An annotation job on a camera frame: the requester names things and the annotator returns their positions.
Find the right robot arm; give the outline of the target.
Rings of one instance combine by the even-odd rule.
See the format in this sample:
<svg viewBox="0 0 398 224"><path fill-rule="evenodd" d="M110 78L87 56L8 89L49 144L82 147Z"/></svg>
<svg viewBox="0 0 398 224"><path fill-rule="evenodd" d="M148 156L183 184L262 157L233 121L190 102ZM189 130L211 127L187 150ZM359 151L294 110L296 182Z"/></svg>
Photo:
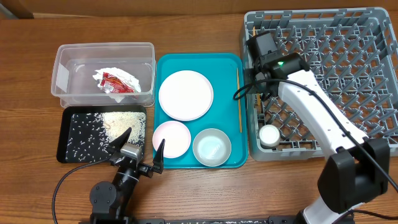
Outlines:
<svg viewBox="0 0 398 224"><path fill-rule="evenodd" d="M294 223L353 223L358 208L397 187L389 175L387 140L371 139L330 100L309 64L296 52L283 55L269 32L246 41L253 68L244 93L287 103L319 143L326 164L318 179L319 198L298 212Z"/></svg>

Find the large white plate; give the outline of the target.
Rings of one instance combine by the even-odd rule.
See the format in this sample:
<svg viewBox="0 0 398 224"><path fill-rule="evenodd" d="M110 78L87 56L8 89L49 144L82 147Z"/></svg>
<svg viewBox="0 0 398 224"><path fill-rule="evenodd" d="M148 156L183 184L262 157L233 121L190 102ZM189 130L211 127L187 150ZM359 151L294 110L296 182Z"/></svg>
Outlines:
<svg viewBox="0 0 398 224"><path fill-rule="evenodd" d="M214 91L201 73L181 70L169 75L161 84L159 103L162 110L179 121L202 117L212 106Z"/></svg>

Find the grey bowl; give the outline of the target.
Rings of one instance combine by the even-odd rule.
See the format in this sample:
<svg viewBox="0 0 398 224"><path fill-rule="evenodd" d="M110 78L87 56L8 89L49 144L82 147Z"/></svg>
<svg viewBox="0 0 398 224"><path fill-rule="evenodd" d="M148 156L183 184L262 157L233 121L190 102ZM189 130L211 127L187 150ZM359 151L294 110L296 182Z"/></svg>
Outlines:
<svg viewBox="0 0 398 224"><path fill-rule="evenodd" d="M192 149L199 163L207 167L218 167L230 157L232 145L223 131L208 128L195 136Z"/></svg>

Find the red snack wrapper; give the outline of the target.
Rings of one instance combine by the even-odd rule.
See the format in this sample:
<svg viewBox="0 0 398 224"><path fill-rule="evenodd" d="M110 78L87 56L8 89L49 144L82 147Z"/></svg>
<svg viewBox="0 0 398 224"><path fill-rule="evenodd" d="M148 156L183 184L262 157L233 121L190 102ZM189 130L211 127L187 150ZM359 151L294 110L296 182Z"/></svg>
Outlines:
<svg viewBox="0 0 398 224"><path fill-rule="evenodd" d="M105 93L135 93L136 90L118 77L104 72L99 88Z"/></svg>

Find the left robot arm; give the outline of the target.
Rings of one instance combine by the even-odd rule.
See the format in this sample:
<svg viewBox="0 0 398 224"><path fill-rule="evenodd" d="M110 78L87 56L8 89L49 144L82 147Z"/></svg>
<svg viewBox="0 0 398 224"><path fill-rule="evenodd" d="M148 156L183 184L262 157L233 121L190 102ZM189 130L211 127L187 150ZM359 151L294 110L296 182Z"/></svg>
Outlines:
<svg viewBox="0 0 398 224"><path fill-rule="evenodd" d="M90 223L137 223L126 211L135 186L141 176L151 178L164 170L165 140L161 140L153 164L143 163L143 149L128 143L132 129L110 142L106 150L111 153L109 162L118 168L114 179L97 183L90 192L93 206Z"/></svg>

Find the white cup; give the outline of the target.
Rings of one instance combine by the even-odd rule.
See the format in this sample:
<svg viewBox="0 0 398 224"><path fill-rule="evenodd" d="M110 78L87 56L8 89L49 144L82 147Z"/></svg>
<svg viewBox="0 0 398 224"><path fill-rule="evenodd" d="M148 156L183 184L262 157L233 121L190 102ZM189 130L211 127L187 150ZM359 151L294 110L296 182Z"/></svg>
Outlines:
<svg viewBox="0 0 398 224"><path fill-rule="evenodd" d="M280 143L280 131L274 125L264 125L259 130L259 140L264 149L276 148Z"/></svg>

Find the small pink plate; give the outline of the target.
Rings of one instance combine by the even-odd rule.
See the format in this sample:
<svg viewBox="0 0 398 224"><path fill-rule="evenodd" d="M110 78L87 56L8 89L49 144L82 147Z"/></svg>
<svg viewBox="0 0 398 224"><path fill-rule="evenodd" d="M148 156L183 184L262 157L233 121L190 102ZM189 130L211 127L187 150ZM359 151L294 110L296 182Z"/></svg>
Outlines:
<svg viewBox="0 0 398 224"><path fill-rule="evenodd" d="M179 121L167 121L159 125L154 131L152 145L158 149L162 140L164 144L164 157L175 159L186 153L191 143L189 129Z"/></svg>

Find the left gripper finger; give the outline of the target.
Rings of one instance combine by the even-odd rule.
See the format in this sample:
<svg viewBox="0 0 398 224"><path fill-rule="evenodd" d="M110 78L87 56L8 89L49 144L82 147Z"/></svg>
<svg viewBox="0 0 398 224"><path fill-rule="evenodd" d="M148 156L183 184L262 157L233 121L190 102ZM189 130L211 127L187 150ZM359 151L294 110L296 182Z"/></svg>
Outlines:
<svg viewBox="0 0 398 224"><path fill-rule="evenodd" d="M108 149L121 149L125 145L125 143L128 142L131 131L132 128L127 128L127 130L125 130L122 135L120 135L108 144Z"/></svg>
<svg viewBox="0 0 398 224"><path fill-rule="evenodd" d="M159 147L157 148L157 152L153 159L153 171L161 174L164 170L164 147L165 147L165 139L160 142Z"/></svg>

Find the white napkin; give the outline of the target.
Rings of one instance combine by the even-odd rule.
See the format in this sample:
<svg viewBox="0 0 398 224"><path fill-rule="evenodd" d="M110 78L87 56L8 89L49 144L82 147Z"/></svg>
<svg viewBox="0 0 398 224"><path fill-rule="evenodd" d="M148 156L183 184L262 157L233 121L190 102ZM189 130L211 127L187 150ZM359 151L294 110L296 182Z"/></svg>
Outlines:
<svg viewBox="0 0 398 224"><path fill-rule="evenodd" d="M96 74L93 75L94 80L98 82L97 87L100 88L100 81L102 80L102 76L104 72L110 73L119 79L121 79L123 82L127 83L128 85L132 86L136 92L135 93L140 93L141 92L141 86L139 84L139 80L131 75L128 72L125 72L124 70L116 67L111 67L111 68L101 68L99 70L95 71ZM111 93L110 98L114 99L117 103L120 103L125 96L121 95L122 93Z"/></svg>

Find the wooden chopstick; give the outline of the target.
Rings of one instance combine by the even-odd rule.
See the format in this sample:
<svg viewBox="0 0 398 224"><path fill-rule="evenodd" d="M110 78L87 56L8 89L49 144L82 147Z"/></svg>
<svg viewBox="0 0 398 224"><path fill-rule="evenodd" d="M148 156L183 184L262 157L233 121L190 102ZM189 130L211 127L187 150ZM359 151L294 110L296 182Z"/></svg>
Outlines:
<svg viewBox="0 0 398 224"><path fill-rule="evenodd" d="M237 79L237 89L238 89L238 93L237 93L237 97L240 97L240 83L239 83L239 68L236 69L236 79ZM243 131L243 126L242 126L242 114L241 114L241 101L240 99L238 99L238 119L239 119L239 132L242 133Z"/></svg>
<svg viewBox="0 0 398 224"><path fill-rule="evenodd" d="M252 28L252 36L254 37L256 35L256 28L253 26ZM256 103L257 103L257 109L261 110L261 96L260 94L256 94Z"/></svg>

